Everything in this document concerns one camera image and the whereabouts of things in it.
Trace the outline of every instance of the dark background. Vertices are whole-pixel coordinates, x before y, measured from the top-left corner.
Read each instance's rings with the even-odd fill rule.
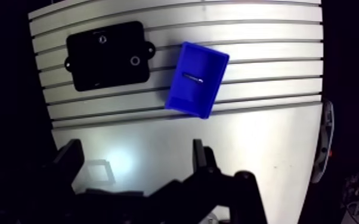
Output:
[[[0,185],[56,152],[36,71],[27,13],[50,1],[0,0]],[[339,223],[342,182],[359,172],[359,1],[323,0],[324,89],[335,106],[333,157],[311,185],[300,223]]]

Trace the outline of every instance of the mounting hole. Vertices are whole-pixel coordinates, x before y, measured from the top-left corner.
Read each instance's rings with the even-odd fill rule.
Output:
[[[133,66],[138,66],[141,63],[141,59],[138,56],[132,56],[130,62]]]
[[[107,42],[107,38],[103,35],[99,36],[99,43],[104,44]]]

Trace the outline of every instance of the blue tray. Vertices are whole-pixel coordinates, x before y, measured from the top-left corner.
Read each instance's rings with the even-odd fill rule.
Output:
[[[184,42],[165,108],[209,118],[229,58]]]

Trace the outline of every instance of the screw hole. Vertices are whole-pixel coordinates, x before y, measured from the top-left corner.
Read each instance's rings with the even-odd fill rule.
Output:
[[[141,63],[141,60],[138,56],[133,56],[130,62],[133,66],[138,66]]]

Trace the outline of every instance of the silver metal surface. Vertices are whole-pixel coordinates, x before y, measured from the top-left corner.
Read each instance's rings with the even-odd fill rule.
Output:
[[[74,188],[150,194],[191,174],[192,139],[201,138],[224,173],[256,174],[269,223],[297,223],[320,124],[320,2],[66,0],[30,13],[55,143],[60,147],[79,138],[85,150]],[[76,91],[63,68],[66,38],[134,20],[157,47],[149,81]],[[184,41],[230,55],[208,120],[163,110]],[[295,105],[306,102],[316,103]],[[224,208],[214,213],[228,217]]]
[[[238,111],[208,120],[156,120],[52,133],[58,147],[79,138],[86,161],[104,161],[111,167],[113,178],[104,166],[85,166],[73,184],[76,191],[93,187],[148,195],[192,173],[192,139],[200,138],[214,150],[223,173],[250,170],[256,175],[269,223],[282,224],[298,222],[320,116],[321,104],[314,104]],[[220,219],[228,216],[225,210],[215,214]]]

